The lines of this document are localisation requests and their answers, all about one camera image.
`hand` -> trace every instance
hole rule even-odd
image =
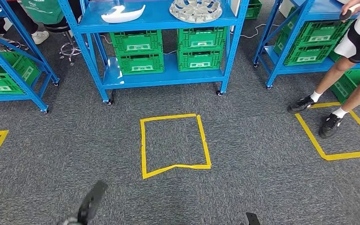
[[[349,1],[347,4],[343,5],[343,7],[341,8],[341,14],[345,15],[349,8],[355,6],[358,3],[360,3],[360,0],[351,0],[351,1]],[[360,7],[356,8],[351,15],[354,15],[359,11],[360,11]]]

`black sneaker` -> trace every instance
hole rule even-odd
[[[311,99],[310,96],[300,99],[299,101],[288,106],[289,113],[298,113],[307,108],[312,107],[315,102]]]
[[[334,135],[342,121],[342,118],[331,113],[319,128],[319,136],[321,138],[328,138]]]

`green shirt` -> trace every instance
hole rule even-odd
[[[56,24],[64,17],[57,0],[23,0],[22,5],[35,21],[43,24]]]

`white sock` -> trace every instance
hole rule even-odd
[[[318,93],[316,93],[316,91],[314,91],[314,93],[312,95],[310,95],[310,97],[314,102],[317,102],[321,95],[322,94],[318,94]]]
[[[341,107],[337,109],[336,111],[332,112],[332,114],[335,114],[339,118],[343,118],[344,115],[346,115],[348,112],[344,111]]]

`shorts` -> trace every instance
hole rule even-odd
[[[343,40],[335,48],[335,52],[345,56],[353,63],[360,63],[360,34],[354,28],[354,21]]]

